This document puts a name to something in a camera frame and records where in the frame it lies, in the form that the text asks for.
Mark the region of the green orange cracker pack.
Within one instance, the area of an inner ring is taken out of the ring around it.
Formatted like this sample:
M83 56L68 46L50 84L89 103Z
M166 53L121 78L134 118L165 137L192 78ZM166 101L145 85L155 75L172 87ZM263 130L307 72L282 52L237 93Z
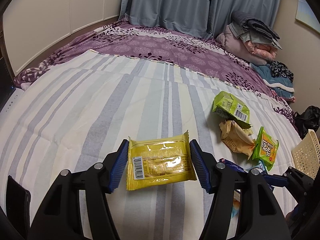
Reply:
M270 171L276 161L278 147L279 141L268 135L264 127L261 126L251 158L262 161L266 169Z

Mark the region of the dark blue biscuit pack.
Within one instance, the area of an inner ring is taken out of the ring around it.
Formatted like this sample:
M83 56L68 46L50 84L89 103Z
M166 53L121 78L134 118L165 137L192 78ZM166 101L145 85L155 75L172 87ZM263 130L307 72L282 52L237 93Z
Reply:
M219 159L219 162L225 164L226 166L228 166L229 168L231 168L232 170L234 170L236 172L247 173L247 171L245 171L241 166L233 163L230 160L221 158L221 159Z

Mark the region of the yellow snack packet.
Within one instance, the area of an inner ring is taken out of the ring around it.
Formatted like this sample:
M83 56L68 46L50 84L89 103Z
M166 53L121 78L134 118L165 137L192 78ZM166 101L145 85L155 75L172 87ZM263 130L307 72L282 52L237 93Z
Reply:
M191 161L189 132L145 141L129 140L126 189L196 180Z

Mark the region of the light blue snack pack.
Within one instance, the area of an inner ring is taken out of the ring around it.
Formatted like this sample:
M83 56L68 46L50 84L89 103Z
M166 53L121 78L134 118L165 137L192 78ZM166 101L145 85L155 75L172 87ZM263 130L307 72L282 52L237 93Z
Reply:
M247 169L243 169L242 167L240 167L239 165L236 164L232 164L232 167L235 167L236 169L238 169L239 171L242 172L246 172L248 173L250 170L252 169L257 169L260 173L262 174L267 174L267 170L265 165L263 164L262 161L258 161L258 164L247 168ZM232 207L232 218L237 216L240 210L240 198L241 198L241 191L240 190L235 190L234 191L234 196L233 196L233 207Z

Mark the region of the cream perforated plastic basket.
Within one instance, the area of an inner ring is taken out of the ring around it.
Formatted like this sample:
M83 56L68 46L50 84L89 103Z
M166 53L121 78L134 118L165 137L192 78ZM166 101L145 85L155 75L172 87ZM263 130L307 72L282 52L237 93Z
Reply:
M319 170L319 140L312 129L304 139L292 150L295 168L315 179Z

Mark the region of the tan pastry snack pack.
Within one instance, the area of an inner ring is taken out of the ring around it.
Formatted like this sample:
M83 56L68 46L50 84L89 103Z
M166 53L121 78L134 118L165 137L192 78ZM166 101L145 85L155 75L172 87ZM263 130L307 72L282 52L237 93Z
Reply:
M234 153L242 153L251 157L255 148L255 140L233 120L225 120L219 124L222 142Z

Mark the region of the black bag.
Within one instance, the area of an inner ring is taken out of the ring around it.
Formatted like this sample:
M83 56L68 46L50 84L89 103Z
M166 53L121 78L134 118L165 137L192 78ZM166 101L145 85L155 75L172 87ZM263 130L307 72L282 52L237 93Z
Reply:
M293 125L301 139L304 139L310 129L314 132L318 131L319 120L320 109L316 106L309 106L302 114L296 112L293 115Z

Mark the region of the green wafer snack pack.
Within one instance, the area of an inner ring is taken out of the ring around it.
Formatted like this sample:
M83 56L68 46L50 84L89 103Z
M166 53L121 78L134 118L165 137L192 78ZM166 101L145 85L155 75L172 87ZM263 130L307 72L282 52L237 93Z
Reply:
M234 120L242 129L251 128L250 110L247 105L231 93L221 91L213 100L213 113Z

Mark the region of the blue white folded blanket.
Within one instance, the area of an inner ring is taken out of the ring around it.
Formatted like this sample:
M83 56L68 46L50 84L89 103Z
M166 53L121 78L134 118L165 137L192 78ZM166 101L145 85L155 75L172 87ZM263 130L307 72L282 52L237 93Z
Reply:
M288 77L272 76L269 65L256 66L252 63L249 65L262 78L265 85L274 90L277 96L288 102L295 101L293 83Z

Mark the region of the striped white blue sheet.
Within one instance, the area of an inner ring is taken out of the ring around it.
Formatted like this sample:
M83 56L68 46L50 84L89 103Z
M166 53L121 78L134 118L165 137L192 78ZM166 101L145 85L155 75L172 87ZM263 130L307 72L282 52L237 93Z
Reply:
M279 141L270 173L284 173L301 139L274 111L273 99L172 64L89 50L40 77L1 120L1 207L6 211L11 175L31 193L32 221L61 170L86 170L128 137L151 140L189 131L189 138L217 160L250 167L245 155L221 142L221 120L212 112L221 91L249 107L254 138L263 126ZM124 174L107 200L121 239L199 239L212 197L199 181L127 191Z

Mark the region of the black white patterned cloth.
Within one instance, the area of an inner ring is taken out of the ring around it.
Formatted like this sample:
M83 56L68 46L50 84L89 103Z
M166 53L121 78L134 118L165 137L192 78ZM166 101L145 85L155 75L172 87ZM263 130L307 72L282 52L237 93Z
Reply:
M294 74L289 70L287 65L279 61L272 61L269 65L272 77L288 78L291 83L294 80Z

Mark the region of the pink folded quilt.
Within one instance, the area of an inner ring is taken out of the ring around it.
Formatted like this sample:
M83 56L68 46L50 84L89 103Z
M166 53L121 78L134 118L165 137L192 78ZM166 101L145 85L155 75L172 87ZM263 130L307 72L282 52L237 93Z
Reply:
M254 43L251 40L243 42L241 38L236 38L228 25L216 40L225 51L257 66L274 61L278 54L278 49L274 46Z

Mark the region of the purple floral bedspread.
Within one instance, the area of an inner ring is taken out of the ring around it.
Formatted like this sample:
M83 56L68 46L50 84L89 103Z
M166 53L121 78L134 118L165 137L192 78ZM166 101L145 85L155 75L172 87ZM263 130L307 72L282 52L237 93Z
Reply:
M90 49L102 54L173 63L258 95L266 94L279 102L274 111L293 122L294 113L288 103L267 86L247 60L225 50L216 39L196 38L161 27L134 26L126 20L76 37L38 65L20 72L14 78L14 84L26 90L50 67L68 62Z

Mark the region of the folded grey blankets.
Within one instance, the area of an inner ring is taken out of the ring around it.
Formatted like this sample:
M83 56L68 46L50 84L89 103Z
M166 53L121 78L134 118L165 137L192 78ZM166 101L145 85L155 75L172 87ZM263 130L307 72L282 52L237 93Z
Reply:
M231 14L232 22L228 25L232 34L242 40L253 43L265 44L282 49L279 44L279 35L262 20L242 11L234 11Z

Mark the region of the blue grey curtain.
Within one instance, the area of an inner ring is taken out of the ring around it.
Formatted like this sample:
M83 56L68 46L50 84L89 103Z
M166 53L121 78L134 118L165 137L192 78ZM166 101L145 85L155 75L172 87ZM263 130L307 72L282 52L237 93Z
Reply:
M120 18L200 38L221 33L240 11L274 25L280 0L121 0Z

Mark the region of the white wardrobe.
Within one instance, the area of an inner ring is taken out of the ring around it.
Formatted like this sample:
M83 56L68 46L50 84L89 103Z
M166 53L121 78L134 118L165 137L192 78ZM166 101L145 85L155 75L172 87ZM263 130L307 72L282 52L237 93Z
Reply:
M121 0L12 0L3 15L4 42L17 75L42 52L98 22L115 18Z

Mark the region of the framed wall picture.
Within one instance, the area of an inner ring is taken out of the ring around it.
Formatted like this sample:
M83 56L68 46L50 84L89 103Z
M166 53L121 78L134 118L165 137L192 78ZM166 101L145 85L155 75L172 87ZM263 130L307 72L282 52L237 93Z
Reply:
M315 32L320 32L320 24L306 0L298 0L296 20Z

